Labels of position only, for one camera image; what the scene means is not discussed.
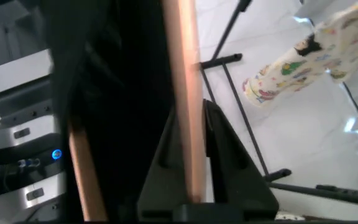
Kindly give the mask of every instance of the floor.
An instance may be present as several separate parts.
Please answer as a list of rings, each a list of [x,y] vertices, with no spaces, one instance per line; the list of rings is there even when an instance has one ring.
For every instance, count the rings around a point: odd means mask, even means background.
[[[196,0],[201,61],[209,60],[238,0]],[[308,88],[279,95],[266,108],[252,106],[242,82],[306,37],[310,28],[293,18],[297,1],[253,1],[242,13],[219,56],[242,53],[228,65],[241,103],[270,172],[288,168],[293,174],[279,183],[317,184],[358,189],[358,136],[344,132],[357,116],[342,85],[323,77]],[[223,109],[247,152],[262,168],[222,68],[206,71],[217,104]],[[210,99],[204,85],[204,97]],[[316,217],[358,220],[358,205],[273,190],[280,208]]]

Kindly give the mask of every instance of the green cartoon figure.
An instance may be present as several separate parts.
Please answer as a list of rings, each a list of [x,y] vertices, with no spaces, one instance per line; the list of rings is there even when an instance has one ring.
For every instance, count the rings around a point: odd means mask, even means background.
[[[282,75],[289,75],[293,73],[297,68],[306,63],[306,60],[300,62],[285,63],[281,69]]]

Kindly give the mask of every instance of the pajama pants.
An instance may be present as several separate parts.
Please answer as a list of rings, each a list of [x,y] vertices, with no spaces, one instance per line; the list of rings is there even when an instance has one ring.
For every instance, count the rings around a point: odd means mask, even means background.
[[[282,91],[300,91],[322,75],[341,83],[358,70],[358,2],[318,24],[314,32],[242,84],[264,106]]]

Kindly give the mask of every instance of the black metal rack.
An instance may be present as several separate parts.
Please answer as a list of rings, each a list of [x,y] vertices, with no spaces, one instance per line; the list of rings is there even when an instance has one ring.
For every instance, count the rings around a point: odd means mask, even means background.
[[[267,169],[264,158],[263,158],[262,153],[259,149],[256,138],[254,136],[254,132],[252,131],[252,128],[251,128],[251,125],[247,118],[246,112],[244,111],[244,109],[242,107],[239,95],[236,91],[236,88],[233,84],[233,80],[229,73],[229,69],[227,67],[227,64],[229,64],[229,63],[240,61],[242,58],[242,54],[234,54],[231,56],[218,58],[218,55],[219,55],[227,37],[229,36],[230,31],[233,28],[233,25],[235,24],[237,18],[239,17],[239,14],[241,12],[245,12],[250,3],[251,3],[251,0],[239,0],[234,12],[232,13],[232,16],[230,18],[230,21],[229,21],[227,27],[224,30],[224,33],[219,41],[219,44],[216,47],[216,50],[212,56],[212,59],[208,60],[206,62],[201,62],[201,66],[200,66],[201,74],[203,76],[204,82],[208,89],[208,93],[211,96],[211,100],[214,103],[216,102],[215,97],[213,95],[213,91],[211,89],[211,86],[209,85],[208,77],[207,77],[205,70],[208,68],[222,66],[224,69],[224,72],[226,74],[227,80],[230,84],[233,95],[237,101],[237,105],[241,112],[242,118],[246,124],[246,127],[249,132],[252,143],[255,147],[259,161],[262,165],[262,168],[263,168],[263,171],[265,174],[265,180],[268,182],[269,187],[275,188],[275,189],[280,189],[280,190],[296,192],[296,193],[300,193],[300,194],[312,195],[312,196],[323,197],[323,198],[330,198],[330,199],[334,199],[334,200],[340,200],[340,201],[344,201],[344,202],[358,204],[358,190],[340,189],[335,186],[327,187],[325,185],[317,185],[316,188],[314,189],[314,188],[308,188],[308,187],[299,187],[299,186],[295,186],[295,185],[272,183],[272,181],[274,181],[274,180],[278,180],[283,177],[289,176],[291,174],[291,170],[281,169],[276,172],[269,173],[269,170]]]

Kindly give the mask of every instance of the glowing blue ring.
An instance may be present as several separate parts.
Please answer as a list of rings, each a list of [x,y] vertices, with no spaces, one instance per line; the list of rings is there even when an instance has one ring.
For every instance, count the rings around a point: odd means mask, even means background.
[[[59,159],[62,156],[62,151],[60,149],[55,149],[52,152],[52,158],[53,159]]]

